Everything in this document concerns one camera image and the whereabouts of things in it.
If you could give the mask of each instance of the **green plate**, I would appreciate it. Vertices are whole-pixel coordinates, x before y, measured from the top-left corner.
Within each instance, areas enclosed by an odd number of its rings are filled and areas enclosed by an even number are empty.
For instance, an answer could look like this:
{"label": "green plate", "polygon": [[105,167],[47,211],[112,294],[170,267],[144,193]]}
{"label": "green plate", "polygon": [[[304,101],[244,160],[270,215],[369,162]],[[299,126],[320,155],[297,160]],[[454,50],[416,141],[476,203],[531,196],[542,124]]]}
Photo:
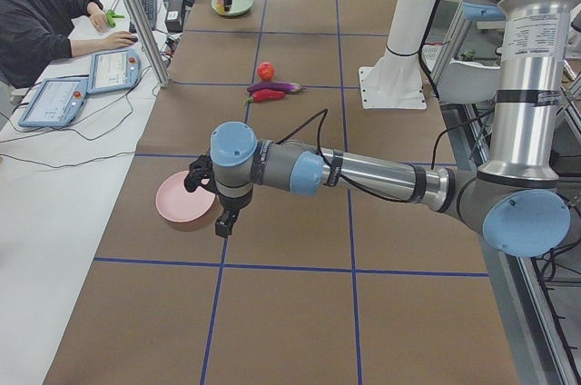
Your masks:
{"label": "green plate", "polygon": [[226,13],[218,6],[218,0],[212,0],[212,8],[218,15],[223,15],[224,17],[233,17],[235,15],[243,15],[248,12],[254,0],[232,0],[232,5],[230,11]]}

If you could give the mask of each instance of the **white mounting base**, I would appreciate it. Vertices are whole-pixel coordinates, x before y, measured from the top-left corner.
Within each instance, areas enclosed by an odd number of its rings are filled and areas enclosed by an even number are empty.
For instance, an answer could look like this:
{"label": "white mounting base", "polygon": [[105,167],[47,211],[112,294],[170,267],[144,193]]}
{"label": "white mounting base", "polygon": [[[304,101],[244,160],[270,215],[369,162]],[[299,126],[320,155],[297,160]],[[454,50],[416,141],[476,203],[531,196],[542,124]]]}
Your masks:
{"label": "white mounting base", "polygon": [[426,100],[417,64],[418,58],[415,56],[409,57],[411,60],[400,58],[400,62],[406,63],[395,66],[388,66],[384,58],[382,56],[375,67],[359,68],[363,108],[425,110]]}

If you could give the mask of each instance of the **pink bowl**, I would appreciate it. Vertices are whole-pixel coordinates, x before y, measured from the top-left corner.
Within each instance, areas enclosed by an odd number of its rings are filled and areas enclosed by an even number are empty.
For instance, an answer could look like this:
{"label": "pink bowl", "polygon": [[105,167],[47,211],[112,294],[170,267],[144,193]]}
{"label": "pink bowl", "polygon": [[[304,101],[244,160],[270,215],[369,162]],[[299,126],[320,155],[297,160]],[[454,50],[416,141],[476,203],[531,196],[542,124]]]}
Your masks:
{"label": "pink bowl", "polygon": [[198,187],[187,192],[183,180],[188,171],[177,172],[163,181],[155,194],[155,207],[170,222],[191,222],[202,217],[212,207],[215,194]]}

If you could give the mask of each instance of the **eggplant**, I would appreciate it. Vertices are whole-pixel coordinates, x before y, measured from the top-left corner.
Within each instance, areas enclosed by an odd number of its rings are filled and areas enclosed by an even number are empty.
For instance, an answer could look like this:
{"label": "eggplant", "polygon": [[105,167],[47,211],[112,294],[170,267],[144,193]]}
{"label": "eggplant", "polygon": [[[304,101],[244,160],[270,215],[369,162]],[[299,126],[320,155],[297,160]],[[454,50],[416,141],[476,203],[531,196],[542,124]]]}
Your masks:
{"label": "eggplant", "polygon": [[258,90],[276,90],[277,92],[284,92],[286,94],[295,94],[302,90],[302,86],[297,83],[277,83],[274,81],[260,81],[250,85],[246,90],[250,94],[257,92]]}

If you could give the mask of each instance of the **keyboard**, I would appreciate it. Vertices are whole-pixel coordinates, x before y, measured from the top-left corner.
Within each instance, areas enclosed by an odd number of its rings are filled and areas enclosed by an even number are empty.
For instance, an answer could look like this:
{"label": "keyboard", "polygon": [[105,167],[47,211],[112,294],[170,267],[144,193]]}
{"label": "keyboard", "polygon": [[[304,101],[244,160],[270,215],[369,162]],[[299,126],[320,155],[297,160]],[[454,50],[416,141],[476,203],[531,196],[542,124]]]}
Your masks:
{"label": "keyboard", "polygon": [[[157,0],[140,0],[142,3],[143,10],[145,10],[145,15],[147,15],[147,20],[152,30],[155,29],[157,22]],[[133,22],[129,23],[129,32],[135,33],[135,25]]]}

